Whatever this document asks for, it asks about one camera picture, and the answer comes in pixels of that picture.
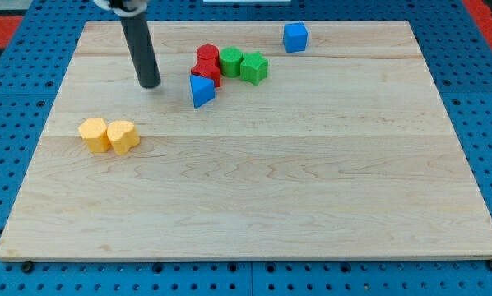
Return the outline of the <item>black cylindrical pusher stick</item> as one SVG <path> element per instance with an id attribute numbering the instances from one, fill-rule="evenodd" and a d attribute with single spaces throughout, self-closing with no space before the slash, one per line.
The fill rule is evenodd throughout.
<path id="1" fill-rule="evenodd" d="M 145 13 L 121 17 L 120 21 L 139 85 L 156 88 L 161 77 Z"/>

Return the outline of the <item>white arm mount ring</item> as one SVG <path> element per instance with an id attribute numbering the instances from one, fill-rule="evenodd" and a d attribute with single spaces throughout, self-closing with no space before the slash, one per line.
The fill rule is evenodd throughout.
<path id="1" fill-rule="evenodd" d="M 93 0 L 94 4 L 117 16 L 136 16 L 148 8 L 150 0 Z"/>

